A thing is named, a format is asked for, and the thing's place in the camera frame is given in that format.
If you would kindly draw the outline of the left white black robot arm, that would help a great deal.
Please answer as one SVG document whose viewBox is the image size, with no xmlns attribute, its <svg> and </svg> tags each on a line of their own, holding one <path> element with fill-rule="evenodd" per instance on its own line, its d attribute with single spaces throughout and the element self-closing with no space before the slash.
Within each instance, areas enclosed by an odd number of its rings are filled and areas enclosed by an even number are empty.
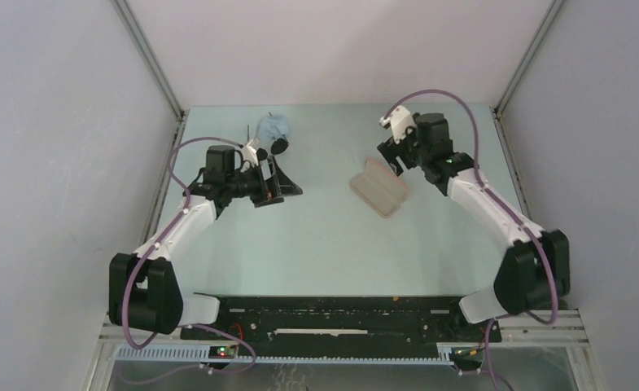
<svg viewBox="0 0 639 391">
<path fill-rule="evenodd" d="M 117 253 L 108 277 L 108 317 L 112 324 L 169 334 L 199 323 L 212 339 L 231 329 L 218 298 L 181 287 L 182 263 L 205 229 L 236 199 L 256 208 L 282 203 L 303 191 L 274 156 L 246 145 L 213 139 L 205 163 L 190 184 L 173 220 L 131 253 Z"/>
</svg>

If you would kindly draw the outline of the light blue cleaning cloth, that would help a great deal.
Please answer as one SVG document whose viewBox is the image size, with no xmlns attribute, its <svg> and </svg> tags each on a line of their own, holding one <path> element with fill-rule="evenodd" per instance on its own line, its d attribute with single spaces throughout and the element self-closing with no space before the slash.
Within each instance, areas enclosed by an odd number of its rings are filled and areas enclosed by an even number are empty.
<svg viewBox="0 0 639 391">
<path fill-rule="evenodd" d="M 256 136 L 263 143 L 271 143 L 279 138 L 288 138 L 291 127 L 287 118 L 280 114 L 263 116 L 256 127 Z"/>
</svg>

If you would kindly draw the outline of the pink glasses case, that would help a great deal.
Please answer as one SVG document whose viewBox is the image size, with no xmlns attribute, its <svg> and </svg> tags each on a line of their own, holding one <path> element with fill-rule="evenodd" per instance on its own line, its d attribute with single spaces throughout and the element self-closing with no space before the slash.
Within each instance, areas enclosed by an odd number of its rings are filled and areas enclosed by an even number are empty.
<svg viewBox="0 0 639 391">
<path fill-rule="evenodd" d="M 390 218 L 407 200 L 409 188 L 392 170 L 368 158 L 363 171 L 349 182 L 351 190 L 380 217 Z"/>
</svg>

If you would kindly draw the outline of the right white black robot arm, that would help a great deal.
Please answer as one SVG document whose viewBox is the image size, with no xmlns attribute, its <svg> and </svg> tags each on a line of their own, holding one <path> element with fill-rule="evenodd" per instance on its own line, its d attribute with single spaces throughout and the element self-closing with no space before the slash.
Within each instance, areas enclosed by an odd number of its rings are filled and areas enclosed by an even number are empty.
<svg viewBox="0 0 639 391">
<path fill-rule="evenodd" d="M 466 210 L 491 237 L 502 260 L 492 284 L 460 299 L 447 328 L 469 340 L 489 319 L 529 314 L 547 305 L 558 316 L 561 296 L 570 290 L 569 242 L 511 207 L 489 184 L 473 157 L 457 152 L 441 113 L 412 113 L 399 106 L 379 120 L 391 136 L 378 146 L 395 175 L 420 168 L 424 178 Z"/>
</svg>

